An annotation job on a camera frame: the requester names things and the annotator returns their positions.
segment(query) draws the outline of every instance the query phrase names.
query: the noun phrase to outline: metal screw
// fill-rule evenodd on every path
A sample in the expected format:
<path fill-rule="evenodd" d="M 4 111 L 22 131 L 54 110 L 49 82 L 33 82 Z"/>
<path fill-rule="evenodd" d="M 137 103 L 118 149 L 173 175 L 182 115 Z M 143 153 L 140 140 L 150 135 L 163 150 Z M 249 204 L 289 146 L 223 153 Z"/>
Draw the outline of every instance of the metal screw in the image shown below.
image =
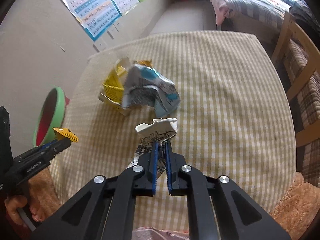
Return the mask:
<path fill-rule="evenodd" d="M 99 183 L 102 183 L 104 181 L 104 177 L 102 176 L 97 176 L 94 178 L 93 180 L 95 183 L 99 184 Z"/>
<path fill-rule="evenodd" d="M 191 171 L 191 167 L 190 167 L 189 165 L 183 165 L 183 166 L 181 167 L 181 169 L 182 169 L 184 172 L 189 172 L 189 171 Z"/>
<path fill-rule="evenodd" d="M 140 166 L 140 165 L 135 165 L 135 166 L 133 166 L 132 169 L 133 169 L 133 171 L 135 171 L 135 172 L 140 172 L 140 171 L 143 170 L 143 167 Z"/>
<path fill-rule="evenodd" d="M 219 180 L 222 182 L 222 183 L 228 183 L 229 182 L 229 178 L 227 176 L 220 176 Z"/>

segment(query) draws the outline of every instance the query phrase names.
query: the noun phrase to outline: checkered tablecloth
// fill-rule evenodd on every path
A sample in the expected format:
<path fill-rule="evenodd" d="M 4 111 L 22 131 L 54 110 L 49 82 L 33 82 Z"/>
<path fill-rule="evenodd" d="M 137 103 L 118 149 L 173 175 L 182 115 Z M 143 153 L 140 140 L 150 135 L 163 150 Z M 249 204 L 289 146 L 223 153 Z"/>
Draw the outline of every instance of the checkered tablecloth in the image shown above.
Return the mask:
<path fill-rule="evenodd" d="M 139 142 L 134 128 L 151 123 L 144 106 L 125 117 L 98 100 L 103 79 L 118 58 L 152 59 L 171 79 L 181 104 L 174 152 L 205 175 L 230 176 L 266 211 L 291 185 L 296 163 L 289 104 L 277 73 L 251 34 L 236 32 L 164 33 L 92 56 L 68 106 L 64 127 L 79 143 L 50 166 L 57 194 L 67 201 L 95 175 L 119 175 Z M 156 196 L 137 197 L 134 228 L 188 229 L 185 197 L 170 197 L 165 173 Z"/>

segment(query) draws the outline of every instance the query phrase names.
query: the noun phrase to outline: wooden chair backrest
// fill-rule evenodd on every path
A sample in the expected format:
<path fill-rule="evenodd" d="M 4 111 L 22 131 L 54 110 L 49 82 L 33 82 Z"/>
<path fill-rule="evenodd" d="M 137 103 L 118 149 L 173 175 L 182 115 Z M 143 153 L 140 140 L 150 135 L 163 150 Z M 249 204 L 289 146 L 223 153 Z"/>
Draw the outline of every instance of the wooden chair backrest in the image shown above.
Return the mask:
<path fill-rule="evenodd" d="M 287 91 L 288 101 L 291 101 L 303 89 L 315 71 L 320 73 L 319 50 L 301 27 L 295 23 L 293 15 L 289 12 L 286 12 L 284 15 L 280 36 L 275 51 L 271 57 L 272 63 L 275 65 L 279 60 L 283 59 L 284 52 L 288 47 L 291 37 L 294 37 L 300 42 L 308 53 L 309 59 L 300 75 L 294 80 Z M 284 59 L 284 66 L 288 72 L 289 63 L 286 59 Z M 320 138 L 320 120 L 317 120 L 296 134 L 296 145 L 297 147 L 300 147 L 309 144 L 318 138 Z"/>

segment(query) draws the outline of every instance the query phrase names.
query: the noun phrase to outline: yellow and white tablecloth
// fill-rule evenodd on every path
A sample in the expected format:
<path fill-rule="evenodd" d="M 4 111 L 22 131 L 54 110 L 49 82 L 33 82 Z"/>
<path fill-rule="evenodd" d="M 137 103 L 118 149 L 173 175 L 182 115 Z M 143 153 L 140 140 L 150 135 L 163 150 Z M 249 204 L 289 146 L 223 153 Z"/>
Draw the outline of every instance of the yellow and white tablecloth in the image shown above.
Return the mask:
<path fill-rule="evenodd" d="M 59 199 L 64 203 L 95 175 L 119 175 L 139 142 L 135 126 L 155 118 L 147 106 L 125 117 L 98 100 L 103 79 L 126 56 L 152 59 L 180 93 L 180 106 L 170 115 L 178 119 L 173 151 L 205 175 L 230 176 L 270 212 L 295 173 L 289 104 L 258 39 L 222 31 L 157 34 L 89 59 L 64 121 L 79 143 L 50 166 Z M 168 195 L 165 173 L 155 197 L 137 197 L 134 228 L 140 226 L 188 229 L 186 199 Z"/>

